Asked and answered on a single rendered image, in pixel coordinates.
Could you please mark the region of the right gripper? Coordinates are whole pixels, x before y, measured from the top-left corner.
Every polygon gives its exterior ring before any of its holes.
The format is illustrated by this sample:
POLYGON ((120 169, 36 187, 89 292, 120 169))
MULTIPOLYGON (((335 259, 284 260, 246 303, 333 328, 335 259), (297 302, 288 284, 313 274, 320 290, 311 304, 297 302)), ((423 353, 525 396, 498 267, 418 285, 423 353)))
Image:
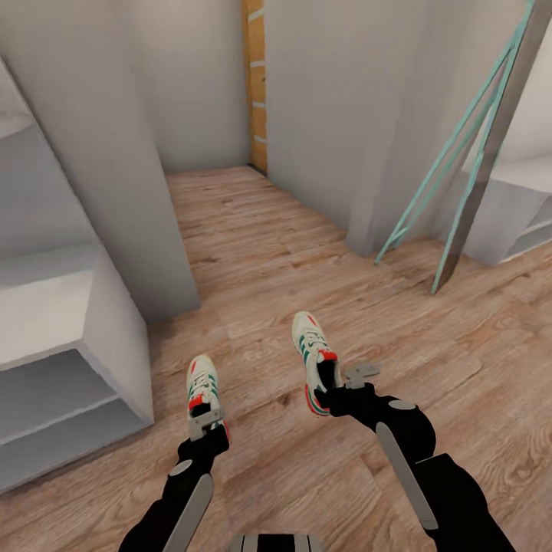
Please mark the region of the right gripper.
POLYGON ((321 392, 314 390, 314 395, 317 398, 320 406, 323 409, 329 408, 330 414, 334 417, 351 415, 358 421, 360 418, 360 404, 368 396, 375 395, 375 388, 372 383, 365 383, 365 386, 360 389, 343 388, 328 390, 321 392))

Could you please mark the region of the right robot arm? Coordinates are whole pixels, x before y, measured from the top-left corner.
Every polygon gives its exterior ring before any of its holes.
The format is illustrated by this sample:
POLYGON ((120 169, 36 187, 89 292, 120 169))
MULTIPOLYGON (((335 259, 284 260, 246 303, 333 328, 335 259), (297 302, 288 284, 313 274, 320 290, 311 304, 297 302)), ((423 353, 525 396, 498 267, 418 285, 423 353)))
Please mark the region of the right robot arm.
POLYGON ((343 388, 314 390, 320 406, 334 417, 351 415, 379 439, 399 482, 438 552, 516 552, 488 513, 478 483, 450 455, 433 456, 435 431, 413 402, 376 396, 366 376, 379 375, 376 363, 350 366, 343 388))

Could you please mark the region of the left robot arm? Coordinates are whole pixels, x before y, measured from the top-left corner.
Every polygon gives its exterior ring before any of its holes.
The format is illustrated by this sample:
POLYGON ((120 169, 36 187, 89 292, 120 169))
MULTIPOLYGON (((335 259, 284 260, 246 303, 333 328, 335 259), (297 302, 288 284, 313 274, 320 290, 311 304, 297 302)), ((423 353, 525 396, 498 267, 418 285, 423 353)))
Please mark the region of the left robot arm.
POLYGON ((180 444, 180 460, 168 474, 162 500, 126 535, 119 552, 186 552, 213 496, 214 458, 229 449, 224 426, 202 428, 227 415, 220 407, 189 420, 190 439, 180 444))

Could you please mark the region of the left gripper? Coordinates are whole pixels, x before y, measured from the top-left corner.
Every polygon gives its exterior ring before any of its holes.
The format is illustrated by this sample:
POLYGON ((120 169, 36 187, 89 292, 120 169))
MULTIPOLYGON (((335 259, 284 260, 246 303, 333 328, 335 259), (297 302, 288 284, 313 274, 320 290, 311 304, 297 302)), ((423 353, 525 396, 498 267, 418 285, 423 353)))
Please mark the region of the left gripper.
POLYGON ((209 452, 212 456, 212 464, 214 458, 220 453, 226 452, 229 449, 229 440, 225 432, 224 426, 212 429, 202 437, 202 439, 195 440, 194 442, 184 442, 180 444, 179 454, 180 458, 188 455, 193 449, 202 448, 209 452))

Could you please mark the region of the gym shoe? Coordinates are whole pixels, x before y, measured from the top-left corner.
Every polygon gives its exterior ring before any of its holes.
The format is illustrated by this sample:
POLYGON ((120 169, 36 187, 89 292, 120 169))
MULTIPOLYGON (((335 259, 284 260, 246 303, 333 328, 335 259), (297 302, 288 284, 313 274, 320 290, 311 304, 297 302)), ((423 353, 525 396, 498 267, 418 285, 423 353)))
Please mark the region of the gym shoe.
POLYGON ((326 343, 324 332, 317 319, 308 312, 298 312, 292 323, 292 340, 306 366, 306 400, 313 413, 329 416, 329 408, 323 409, 314 390, 327 392, 343 388, 340 375, 340 359, 326 343))
MULTIPOLYGON (((218 374, 210 358, 206 355, 196 356, 188 368, 186 378, 188 420, 220 408, 216 392, 218 384, 218 374)), ((219 426, 225 427, 229 440, 228 427, 224 419, 202 429, 208 432, 219 426)))

